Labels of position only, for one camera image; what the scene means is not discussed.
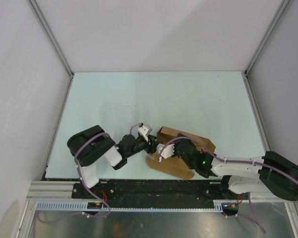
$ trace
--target purple cable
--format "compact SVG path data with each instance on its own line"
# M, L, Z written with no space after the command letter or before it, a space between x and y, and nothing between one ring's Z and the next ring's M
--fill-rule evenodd
M130 131L129 131L129 134L131 135L133 133L133 129L136 127L136 126L141 126L142 123L138 123L138 124L135 124L133 125L131 128L130 128Z
M176 141L176 140L180 140L180 139L188 139L188 140L191 140L191 141L194 141L196 143L198 143L200 146L203 147L204 150L206 150L210 155L213 156L213 158L221 161L221 162L226 162L226 163L239 163L239 164L253 164L252 161L247 161L247 160L224 160L224 159L221 159L219 158L218 156L216 156L214 153L212 153L203 143L201 143L200 141L194 139L194 138L190 138L190 137L187 137L187 136L180 136L180 137L176 137L176 138L173 138L172 140L168 141L164 146L163 148L160 150L160 153L159 153L159 156L158 158L161 157L161 154L163 152L163 150L169 145L171 144L172 142ZM270 165L266 165L266 164L263 164L263 163L259 163L259 162L254 162L255 165L260 165L260 166L263 166L263 167L267 167L271 170L274 170L276 172L278 172L279 174L285 176L286 178L288 178L289 180L291 180L292 182L294 182L296 185L298 185L298 181L296 179L294 179L293 177L291 177L290 175L286 174L285 172L273 167L273 166L270 166Z
M43 220L41 220L39 214L40 214L40 212L36 215L36 218L38 219L39 222L44 223L44 224L51 224L51 223L59 222L59 221L65 219L65 218L75 216L75 215L79 215L79 214L83 215L82 212L74 212L74 213L68 214L67 216L64 216L62 218L59 218L59 219L56 219L56 220L53 220L53 221L43 221Z
M81 174L81 171L80 171L80 168L79 168L79 162L78 162L78 155L82 152L83 149L85 149L85 147L87 145L89 145L91 142L93 142L94 140L96 140L97 138L101 137L101 136L109 136L108 133L106 132L103 132L103 133L100 133L100 134L97 134L95 136L93 136L92 138L90 138L85 144L82 145L82 147L79 148L79 150L76 152L75 156L74 156L74 161L75 161L75 164L77 166L77 172L78 172L78 176L79 176L79 179L81 180L81 183L83 184L84 188L93 196L95 197L96 199L100 200L103 204L105 204L105 206L108 208L108 212L104 215L100 215L100 216L96 216L96 215L91 215L91 214L88 214L87 216L90 216L90 217L96 217L96 218L100 218L100 217L106 217L111 209L110 209L110 206L107 204L107 202L105 202L103 199L101 199L100 197L98 197L96 194L94 194L86 185L86 183L84 182L83 180L83 177L82 177L82 174Z
M264 235L266 235L266 231L265 231L265 229L262 227L262 225L260 224L260 222L258 221L257 216L256 216L256 213L255 213L255 211L254 211L253 204L252 204L252 202L251 202L251 200L250 200L250 192L248 193L248 202L249 202L250 209L251 209L251 211L252 211L253 216L254 216L255 219L251 218L250 216L243 215L243 214L236 214L236 215L232 215L232 216L228 216L228 215L226 215L225 212L223 212L223 214L225 215L226 218L236 218L236 217L243 217L243 218L246 218L246 219L248 219L248 220L254 222L256 225L258 225L258 227L259 227L259 229L262 231L262 233L263 233Z
M252 210L253 216L254 216L254 218L255 218L255 220L256 220L256 224L259 226L260 230L261 230L264 234L266 234L265 229L264 229L263 226L260 224L260 222L259 222L259 220L258 220L258 218L257 218L257 215L256 215L255 210L254 210L254 207L253 207L253 203L252 203L252 201L250 200L250 192L248 193L248 202L249 202L250 210Z

